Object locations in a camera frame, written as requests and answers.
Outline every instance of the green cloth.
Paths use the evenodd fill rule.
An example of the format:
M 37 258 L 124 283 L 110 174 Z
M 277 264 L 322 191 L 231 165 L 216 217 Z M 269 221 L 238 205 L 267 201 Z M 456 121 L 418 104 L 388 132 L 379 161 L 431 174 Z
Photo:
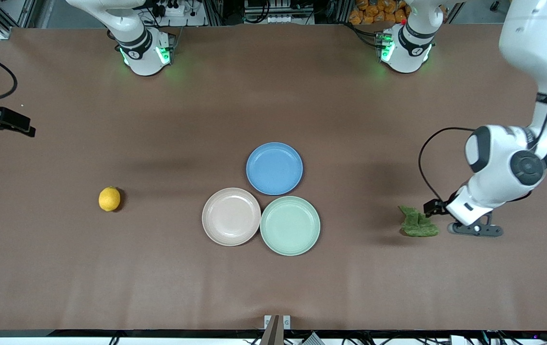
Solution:
M 405 221 L 403 221 L 401 229 L 408 236 L 431 237 L 440 233 L 440 229 L 437 229 L 437 226 L 424 213 L 407 206 L 399 206 L 399 209 L 405 214 Z

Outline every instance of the green led light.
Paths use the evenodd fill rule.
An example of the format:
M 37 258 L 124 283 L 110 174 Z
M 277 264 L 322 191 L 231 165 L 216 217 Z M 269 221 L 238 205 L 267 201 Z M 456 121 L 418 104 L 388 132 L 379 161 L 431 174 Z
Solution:
M 124 51 L 122 48 L 120 48 L 120 53 L 122 53 L 122 57 L 124 58 L 124 63 L 128 66 L 128 59 L 126 59 L 126 55 L 124 54 Z
M 387 46 L 387 48 L 384 48 L 382 50 L 382 60 L 388 62 L 390 60 L 390 56 L 392 55 L 392 52 L 394 49 L 395 49 L 395 43 L 390 42 L 390 45 Z
M 431 51 L 432 46 L 433 46 L 432 44 L 429 44 L 429 48 L 427 48 L 427 52 L 425 52 L 425 58 L 422 59 L 422 62 L 427 61 L 427 59 L 429 58 L 429 51 Z
M 160 57 L 160 62 L 162 62 L 164 65 L 168 64 L 171 61 L 169 58 L 169 53 L 167 52 L 166 48 L 156 47 L 156 52 L 158 53 Z

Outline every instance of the plate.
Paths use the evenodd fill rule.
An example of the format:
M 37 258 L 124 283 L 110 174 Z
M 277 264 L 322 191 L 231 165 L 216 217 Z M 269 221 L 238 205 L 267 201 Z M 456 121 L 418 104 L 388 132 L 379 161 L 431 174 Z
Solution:
M 276 253 L 301 255 L 318 240 L 320 217 L 305 199 L 283 196 L 265 208 L 260 219 L 260 236 Z
M 221 245 L 240 245 L 256 234 L 260 206 L 248 191 L 226 188 L 208 199 L 201 220 L 212 241 Z
M 299 184 L 303 162 L 292 147 L 281 142 L 269 142 L 251 153 L 245 173 L 250 184 L 262 194 L 281 195 Z

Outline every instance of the orange bag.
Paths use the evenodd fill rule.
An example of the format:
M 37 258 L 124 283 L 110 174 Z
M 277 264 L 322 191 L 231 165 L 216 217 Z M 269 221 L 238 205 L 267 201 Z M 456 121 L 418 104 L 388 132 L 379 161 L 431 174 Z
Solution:
M 369 6 L 369 0 L 355 0 L 356 7 L 359 8 L 359 10 L 364 11 L 367 9 L 367 6 Z
M 354 25 L 360 24 L 362 22 L 363 18 L 361 18 L 362 16 L 360 16 L 359 13 L 363 13 L 363 12 L 359 11 L 359 10 L 352 10 L 350 12 L 350 16 L 348 16 L 348 22 L 350 22 Z
M 384 11 L 386 13 L 395 13 L 396 10 L 396 2 L 393 0 L 384 0 Z
M 369 5 L 367 6 L 367 9 L 365 9 L 365 15 L 367 17 L 376 17 L 376 14 L 378 14 L 378 6 L 375 5 Z
M 400 23 L 405 19 L 407 19 L 407 17 L 405 17 L 405 11 L 403 11 L 403 9 L 395 11 L 395 23 Z

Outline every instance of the blue plate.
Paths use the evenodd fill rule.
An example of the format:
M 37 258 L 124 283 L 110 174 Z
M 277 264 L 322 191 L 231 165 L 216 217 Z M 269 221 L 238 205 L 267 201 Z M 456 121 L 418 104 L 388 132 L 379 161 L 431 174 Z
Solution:
M 303 162 L 292 147 L 281 142 L 269 142 L 252 152 L 245 173 L 250 184 L 262 194 L 281 195 L 299 184 Z

